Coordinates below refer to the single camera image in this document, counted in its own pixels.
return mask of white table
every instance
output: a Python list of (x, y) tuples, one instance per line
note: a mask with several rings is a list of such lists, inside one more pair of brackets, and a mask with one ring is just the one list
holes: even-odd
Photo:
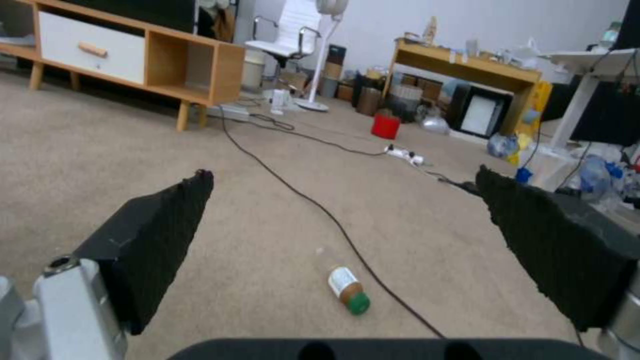
[[(569, 51), (541, 56), (551, 60), (551, 62), (556, 65), (564, 65), (569, 72), (584, 75), (569, 107), (564, 113), (562, 122), (551, 140), (552, 147), (564, 149), (599, 82), (615, 80), (620, 72), (627, 66), (627, 63), (635, 52), (636, 49), (616, 50), (612, 51), (605, 58), (602, 58), (604, 54), (586, 51)], [(600, 58), (602, 58), (602, 61), (591, 71), (591, 67)], [(640, 71), (640, 53), (636, 56), (635, 61), (632, 61), (629, 65), (624, 74), (625, 78), (636, 79), (635, 69)]]

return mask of wooden drawer handle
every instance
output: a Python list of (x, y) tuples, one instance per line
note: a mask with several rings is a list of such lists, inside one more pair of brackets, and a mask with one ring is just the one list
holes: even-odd
[(103, 58), (104, 59), (104, 58), (107, 57), (107, 51), (105, 49), (101, 49), (99, 47), (95, 47), (95, 46), (93, 46), (93, 45), (91, 45), (89, 43), (83, 42), (83, 41), (80, 41), (78, 43), (78, 48), (80, 48), (80, 50), (82, 50), (82, 51), (84, 51), (84, 52), (86, 52), (88, 54), (96, 55), (99, 58)]

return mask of white drawer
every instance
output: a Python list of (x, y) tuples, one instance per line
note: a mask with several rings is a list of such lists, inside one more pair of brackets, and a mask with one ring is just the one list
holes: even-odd
[[(40, 12), (42, 58), (65, 65), (143, 84), (145, 38)], [(87, 53), (83, 45), (106, 51), (104, 57)]]

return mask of chair armrest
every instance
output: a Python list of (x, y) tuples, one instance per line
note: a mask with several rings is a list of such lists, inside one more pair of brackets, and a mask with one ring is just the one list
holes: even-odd
[(307, 31), (313, 31), (314, 33), (316, 33), (316, 35), (319, 38), (322, 38), (322, 35), (320, 34), (320, 32), (318, 32), (318, 30), (312, 29), (308, 26), (303, 26), (302, 28), (300, 28), (300, 34), (298, 35), (298, 55), (299, 56), (303, 56), (304, 54), (302, 53), (302, 42), (305, 39), (305, 33)]
[(253, 18), (253, 39), (254, 40), (256, 40), (255, 32), (258, 30), (258, 22), (260, 22), (260, 20), (264, 20), (264, 21), (268, 21), (268, 22), (272, 23), (274, 28), (278, 27), (278, 23), (273, 21), (273, 20), (271, 20), (271, 19), (267, 19), (267, 18), (261, 17), (260, 15), (254, 17)]

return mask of white plug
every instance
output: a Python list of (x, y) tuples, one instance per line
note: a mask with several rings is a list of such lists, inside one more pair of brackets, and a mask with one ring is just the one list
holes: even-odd
[(393, 144), (385, 148), (385, 152), (395, 158), (403, 159), (414, 167), (419, 167), (424, 163), (424, 158), (416, 155), (413, 151), (407, 149), (396, 149)]

